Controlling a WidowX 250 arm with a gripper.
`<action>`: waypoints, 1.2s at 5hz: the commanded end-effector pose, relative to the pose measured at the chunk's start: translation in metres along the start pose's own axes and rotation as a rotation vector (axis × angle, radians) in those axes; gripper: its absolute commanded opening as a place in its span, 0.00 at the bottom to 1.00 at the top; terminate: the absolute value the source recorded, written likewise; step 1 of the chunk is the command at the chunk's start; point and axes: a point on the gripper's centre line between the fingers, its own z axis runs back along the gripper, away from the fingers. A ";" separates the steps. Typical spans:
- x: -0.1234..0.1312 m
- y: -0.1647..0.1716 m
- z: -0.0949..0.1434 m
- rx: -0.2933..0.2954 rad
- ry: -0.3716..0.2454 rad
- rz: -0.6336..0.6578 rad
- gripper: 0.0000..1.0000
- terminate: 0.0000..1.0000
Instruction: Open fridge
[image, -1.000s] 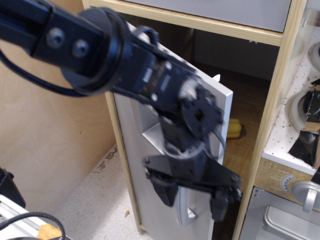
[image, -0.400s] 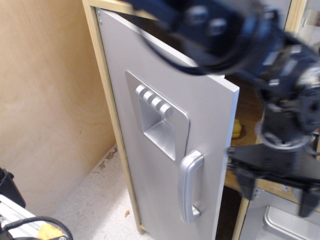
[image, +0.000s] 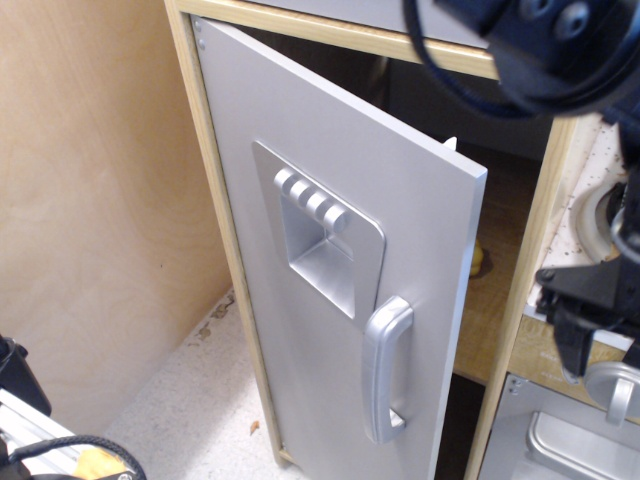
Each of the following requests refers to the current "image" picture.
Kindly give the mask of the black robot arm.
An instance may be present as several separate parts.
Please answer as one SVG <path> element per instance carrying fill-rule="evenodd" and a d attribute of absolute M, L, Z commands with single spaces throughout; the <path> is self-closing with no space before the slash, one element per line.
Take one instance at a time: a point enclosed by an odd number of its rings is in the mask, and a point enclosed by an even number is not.
<path fill-rule="evenodd" d="M 563 367 L 586 373 L 594 334 L 639 334 L 639 5 L 635 1 L 443 1 L 440 8 L 488 44 L 506 101 L 490 102 L 444 72 L 424 44 L 418 5 L 403 17 L 425 68 L 460 101 L 489 116 L 598 113 L 619 131 L 628 174 L 612 222 L 618 256 L 542 269 L 538 311 L 554 328 Z"/>

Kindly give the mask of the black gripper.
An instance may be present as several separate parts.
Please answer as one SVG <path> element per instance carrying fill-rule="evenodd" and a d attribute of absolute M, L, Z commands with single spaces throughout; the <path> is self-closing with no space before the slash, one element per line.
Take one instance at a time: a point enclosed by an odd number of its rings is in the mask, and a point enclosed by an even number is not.
<path fill-rule="evenodd" d="M 562 366 L 576 378 L 585 375 L 598 325 L 607 330 L 639 327 L 637 165 L 629 169 L 624 208 L 614 219 L 612 236 L 620 252 L 615 259 L 592 266 L 541 269 L 535 276 L 542 287 L 536 311 L 547 317 L 553 314 Z"/>

